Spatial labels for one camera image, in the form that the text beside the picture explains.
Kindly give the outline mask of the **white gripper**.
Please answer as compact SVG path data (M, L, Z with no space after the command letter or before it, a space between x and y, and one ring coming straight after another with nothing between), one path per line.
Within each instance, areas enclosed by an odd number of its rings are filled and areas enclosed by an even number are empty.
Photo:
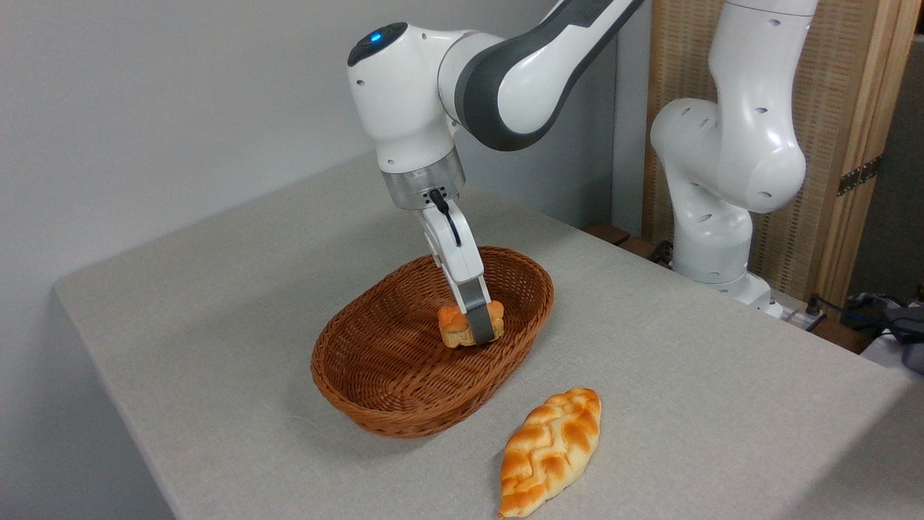
M499 336L494 331L488 304L492 302L483 275L465 282L456 282L450 272L482 272L483 263L478 247L456 203L448 203L448 214L436 205L420 211L420 221L430 250L442 264L453 297L466 317L473 345L487 345Z

